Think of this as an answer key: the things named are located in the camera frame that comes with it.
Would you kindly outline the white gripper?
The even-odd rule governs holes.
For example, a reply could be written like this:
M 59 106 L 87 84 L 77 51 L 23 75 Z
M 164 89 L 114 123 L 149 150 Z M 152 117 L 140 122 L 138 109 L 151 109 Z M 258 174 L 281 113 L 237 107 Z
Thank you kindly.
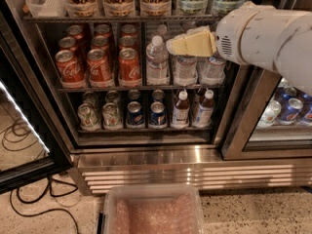
M 224 16 L 216 27 L 215 37 L 208 25 L 191 28 L 166 42 L 167 50 L 175 56 L 211 57 L 216 48 L 219 54 L 237 64 L 246 64 L 241 53 L 241 38 L 249 21 L 273 6 L 256 5 L 248 1 Z

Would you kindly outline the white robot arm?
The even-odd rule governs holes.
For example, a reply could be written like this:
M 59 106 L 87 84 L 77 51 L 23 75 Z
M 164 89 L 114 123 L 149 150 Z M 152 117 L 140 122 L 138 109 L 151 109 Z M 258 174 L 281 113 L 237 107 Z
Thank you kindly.
M 217 24 L 190 29 L 168 40 L 177 56 L 210 57 L 276 72 L 312 95 L 312 13 L 246 2 Z

